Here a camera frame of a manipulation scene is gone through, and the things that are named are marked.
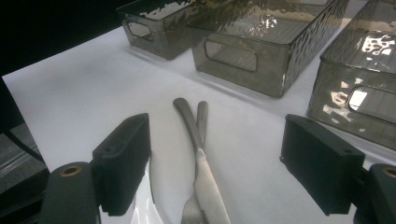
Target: clear plastic bin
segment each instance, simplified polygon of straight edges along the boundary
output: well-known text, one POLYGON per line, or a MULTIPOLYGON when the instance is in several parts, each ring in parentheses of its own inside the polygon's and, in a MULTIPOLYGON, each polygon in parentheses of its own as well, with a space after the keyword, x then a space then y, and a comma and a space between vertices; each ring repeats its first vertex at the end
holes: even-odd
POLYGON ((167 60, 191 46, 188 21, 227 0, 137 0, 117 8, 132 46, 167 60))
POLYGON ((396 1, 368 2, 320 59, 308 116, 396 149, 396 1))
POLYGON ((197 70, 280 97, 336 31, 347 0, 234 0, 189 24, 197 70))

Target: white tabletop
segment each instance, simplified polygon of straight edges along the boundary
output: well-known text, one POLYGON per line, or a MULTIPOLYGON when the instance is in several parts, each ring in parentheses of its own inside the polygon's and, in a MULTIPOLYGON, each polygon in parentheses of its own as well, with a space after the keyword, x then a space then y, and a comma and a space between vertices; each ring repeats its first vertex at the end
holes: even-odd
MULTIPOLYGON (((90 161, 126 118, 149 113, 154 198, 164 223, 180 223, 192 193, 194 155, 172 102, 209 104, 205 150, 233 223, 352 223, 326 217, 279 161, 285 116, 305 116, 319 54, 281 99, 197 72, 191 50, 166 61, 129 45, 121 28, 4 77, 49 169, 90 161)), ((331 129, 374 162, 394 152, 331 129)), ((130 223, 103 216, 103 223, 130 223)))

